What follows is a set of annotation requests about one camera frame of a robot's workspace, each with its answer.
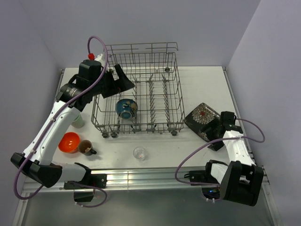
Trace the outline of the black floral square plate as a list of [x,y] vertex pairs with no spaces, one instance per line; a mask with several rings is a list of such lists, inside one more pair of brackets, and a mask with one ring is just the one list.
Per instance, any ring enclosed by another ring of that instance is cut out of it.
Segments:
[[214,139],[206,139],[202,128],[213,119],[220,120],[220,114],[207,104],[201,103],[185,117],[185,124],[201,139],[210,142]]

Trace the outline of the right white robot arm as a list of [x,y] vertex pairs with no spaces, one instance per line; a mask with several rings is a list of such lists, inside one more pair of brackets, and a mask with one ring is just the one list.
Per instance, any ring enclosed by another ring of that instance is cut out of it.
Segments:
[[235,125],[236,119],[233,112],[224,111],[218,120],[210,122],[213,127],[205,129],[210,138],[217,138],[224,144],[230,163],[210,160],[203,173],[204,180],[210,184],[219,183],[221,199],[255,206],[264,171],[250,157],[245,144],[247,137],[242,128]]

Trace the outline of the blue floral ceramic bowl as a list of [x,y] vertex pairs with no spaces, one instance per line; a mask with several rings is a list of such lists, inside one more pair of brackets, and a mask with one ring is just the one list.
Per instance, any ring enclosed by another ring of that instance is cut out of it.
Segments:
[[138,104],[132,99],[121,99],[116,103],[115,111],[117,115],[125,120],[132,119],[136,116]]

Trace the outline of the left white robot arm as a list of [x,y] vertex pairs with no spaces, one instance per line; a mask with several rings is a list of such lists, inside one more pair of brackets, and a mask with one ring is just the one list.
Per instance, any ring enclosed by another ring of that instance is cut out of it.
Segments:
[[59,181],[75,181],[81,188],[90,186],[92,177],[88,167],[79,163],[56,165],[52,160],[67,129],[94,96],[107,98],[135,86],[119,64],[114,65],[114,70],[117,80],[99,61],[84,60],[80,63],[79,72],[60,88],[38,135],[22,153],[13,153],[10,161],[19,173],[47,188]]

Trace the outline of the grey wire dish rack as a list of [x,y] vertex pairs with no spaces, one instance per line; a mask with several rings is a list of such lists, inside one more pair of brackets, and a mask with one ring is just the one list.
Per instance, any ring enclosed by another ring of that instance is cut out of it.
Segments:
[[[104,99],[94,98],[91,122],[103,138],[131,133],[170,133],[184,127],[185,112],[176,52],[177,42],[108,45],[109,70],[118,78],[114,65],[120,64],[134,88]],[[137,115],[125,120],[118,116],[116,104],[132,99]]]

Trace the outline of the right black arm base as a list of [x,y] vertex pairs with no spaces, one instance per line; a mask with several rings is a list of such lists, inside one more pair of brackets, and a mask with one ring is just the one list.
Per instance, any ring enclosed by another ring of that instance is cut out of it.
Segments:
[[[190,182],[218,184],[218,181],[211,175],[207,174],[205,170],[191,170],[184,175],[184,178],[189,179]],[[220,198],[220,189],[218,187],[202,188],[202,193],[208,199]]]

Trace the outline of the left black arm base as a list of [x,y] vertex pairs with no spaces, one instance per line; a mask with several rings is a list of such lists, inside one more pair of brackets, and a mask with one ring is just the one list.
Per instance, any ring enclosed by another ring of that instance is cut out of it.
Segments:
[[102,192],[104,194],[104,199],[97,206],[102,205],[107,200],[107,193],[104,191],[107,184],[106,174],[91,174],[79,182],[67,181],[64,182],[64,190],[80,190],[80,189],[92,189],[91,192],[74,192],[73,199],[76,204],[81,204],[83,206],[88,206],[87,203],[91,202],[93,198],[96,198],[96,191]]

